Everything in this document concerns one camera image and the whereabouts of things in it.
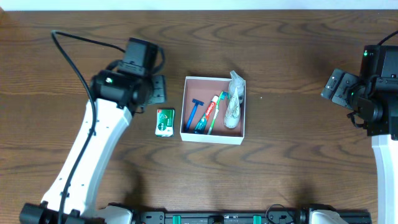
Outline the blue disposable razor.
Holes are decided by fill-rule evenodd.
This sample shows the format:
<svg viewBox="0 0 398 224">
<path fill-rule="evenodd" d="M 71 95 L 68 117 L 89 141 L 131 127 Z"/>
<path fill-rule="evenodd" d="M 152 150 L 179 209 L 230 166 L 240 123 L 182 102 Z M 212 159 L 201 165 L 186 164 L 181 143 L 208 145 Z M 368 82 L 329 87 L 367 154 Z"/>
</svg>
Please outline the blue disposable razor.
<svg viewBox="0 0 398 224">
<path fill-rule="evenodd" d="M 185 132 L 188 132 L 188 131 L 189 131 L 190 126 L 191 126 L 191 123 L 192 123 L 193 118 L 194 118 L 194 116 L 195 116 L 195 113 L 197 112 L 197 108 L 198 108 L 199 106 L 203 106 L 203 104 L 204 104 L 204 102 L 202 102 L 202 101 L 200 101 L 200 100 L 197 100 L 197 99 L 193 99 L 192 102 L 193 102 L 195 105 L 194 105 L 194 107 L 193 107 L 193 109 L 192 109 L 192 111 L 191 111 L 191 113 L 190 113 L 189 119 L 188 119 L 188 121 L 187 121 L 187 123 L 186 123 L 186 125 L 185 125 L 185 128 L 184 128 L 184 131 L 185 131 Z"/>
</svg>

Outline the green white soap bar pack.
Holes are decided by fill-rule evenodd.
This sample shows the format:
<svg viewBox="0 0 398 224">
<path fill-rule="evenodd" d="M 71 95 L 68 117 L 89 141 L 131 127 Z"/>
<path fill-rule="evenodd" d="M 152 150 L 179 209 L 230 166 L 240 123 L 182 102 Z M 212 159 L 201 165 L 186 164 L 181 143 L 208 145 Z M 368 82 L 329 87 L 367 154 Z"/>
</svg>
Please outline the green white soap bar pack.
<svg viewBox="0 0 398 224">
<path fill-rule="evenodd" d="M 155 135 L 158 137 L 172 137 L 174 135 L 174 109 L 158 109 Z"/>
</svg>

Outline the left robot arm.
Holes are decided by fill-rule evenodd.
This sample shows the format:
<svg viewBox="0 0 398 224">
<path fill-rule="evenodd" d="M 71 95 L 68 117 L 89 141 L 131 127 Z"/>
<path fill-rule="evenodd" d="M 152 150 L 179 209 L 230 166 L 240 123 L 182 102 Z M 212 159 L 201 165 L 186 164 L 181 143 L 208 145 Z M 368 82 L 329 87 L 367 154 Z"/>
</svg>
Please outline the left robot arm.
<svg viewBox="0 0 398 224">
<path fill-rule="evenodd" d="M 98 188 L 123 132 L 138 108 L 163 103 L 163 75 L 137 76 L 102 70 L 90 83 L 81 128 L 51 188 L 38 205 L 26 203 L 21 223 L 135 223 L 132 209 L 117 203 L 96 209 Z"/>
</svg>

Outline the green white toothbrush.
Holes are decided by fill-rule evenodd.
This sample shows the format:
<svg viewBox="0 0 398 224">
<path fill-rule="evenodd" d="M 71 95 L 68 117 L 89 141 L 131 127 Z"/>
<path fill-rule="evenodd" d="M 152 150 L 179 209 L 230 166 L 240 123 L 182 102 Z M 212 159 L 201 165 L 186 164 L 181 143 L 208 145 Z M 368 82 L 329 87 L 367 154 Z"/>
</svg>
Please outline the green white toothbrush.
<svg viewBox="0 0 398 224">
<path fill-rule="evenodd" d="M 211 134 L 211 132 L 212 132 L 214 126 L 215 126 L 215 121 L 216 121 L 216 119 L 218 117 L 218 113 L 220 111 L 220 102 L 225 100 L 226 98 L 229 98 L 229 94 L 227 92 L 225 92 L 225 91 L 222 91 L 220 93 L 220 95 L 219 95 L 218 101 L 216 102 L 215 113 L 214 113 L 210 128 L 209 128 L 209 130 L 207 132 L 207 135 Z"/>
</svg>

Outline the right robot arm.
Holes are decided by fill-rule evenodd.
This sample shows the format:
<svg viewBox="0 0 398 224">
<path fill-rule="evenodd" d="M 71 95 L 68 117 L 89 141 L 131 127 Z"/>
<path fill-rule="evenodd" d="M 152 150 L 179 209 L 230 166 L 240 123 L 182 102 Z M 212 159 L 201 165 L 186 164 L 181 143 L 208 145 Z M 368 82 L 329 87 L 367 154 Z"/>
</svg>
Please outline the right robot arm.
<svg viewBox="0 0 398 224">
<path fill-rule="evenodd" d="M 339 68 L 321 96 L 349 109 L 371 137 L 377 169 L 378 223 L 397 223 L 397 47 L 367 45 L 359 75 Z"/>
</svg>

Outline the red teal toothpaste tube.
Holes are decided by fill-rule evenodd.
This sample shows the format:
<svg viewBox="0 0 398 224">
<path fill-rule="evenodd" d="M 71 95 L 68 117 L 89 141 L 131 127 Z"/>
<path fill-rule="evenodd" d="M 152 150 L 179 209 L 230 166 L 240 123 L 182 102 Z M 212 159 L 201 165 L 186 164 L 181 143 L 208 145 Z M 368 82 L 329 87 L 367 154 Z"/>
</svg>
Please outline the red teal toothpaste tube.
<svg viewBox="0 0 398 224">
<path fill-rule="evenodd" d="M 218 95 L 215 95 L 212 98 L 212 100 L 211 100 L 210 104 L 208 105 L 207 109 L 205 110 L 203 116 L 201 117 L 201 119 L 199 120 L 197 125 L 195 126 L 195 129 L 194 129 L 195 134 L 203 134 L 204 133 L 207 122 L 210 117 L 210 114 L 215 109 L 218 99 L 219 99 Z"/>
</svg>

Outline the clear pump bottle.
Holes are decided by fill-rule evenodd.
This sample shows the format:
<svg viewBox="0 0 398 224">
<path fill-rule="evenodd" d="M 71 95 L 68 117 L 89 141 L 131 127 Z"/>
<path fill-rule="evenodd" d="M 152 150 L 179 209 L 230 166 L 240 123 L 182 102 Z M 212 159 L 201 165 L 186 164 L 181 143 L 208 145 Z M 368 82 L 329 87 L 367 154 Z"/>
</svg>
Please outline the clear pump bottle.
<svg viewBox="0 0 398 224">
<path fill-rule="evenodd" d="M 231 81 L 229 82 L 228 93 L 230 97 L 237 91 L 239 103 L 241 104 L 244 99 L 245 80 L 240 77 L 234 70 L 230 71 Z"/>
</svg>

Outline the white patterned cream tube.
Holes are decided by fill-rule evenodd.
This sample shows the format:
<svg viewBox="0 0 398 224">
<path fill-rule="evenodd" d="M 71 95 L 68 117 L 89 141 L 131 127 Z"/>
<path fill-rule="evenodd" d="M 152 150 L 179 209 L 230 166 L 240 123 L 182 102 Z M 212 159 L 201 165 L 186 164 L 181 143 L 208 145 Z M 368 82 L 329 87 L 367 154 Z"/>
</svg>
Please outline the white patterned cream tube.
<svg viewBox="0 0 398 224">
<path fill-rule="evenodd" d="M 230 97 L 228 107 L 224 116 L 224 125 L 228 129 L 234 129 L 238 126 L 241 117 L 241 108 L 239 102 L 238 88 L 236 87 Z"/>
</svg>

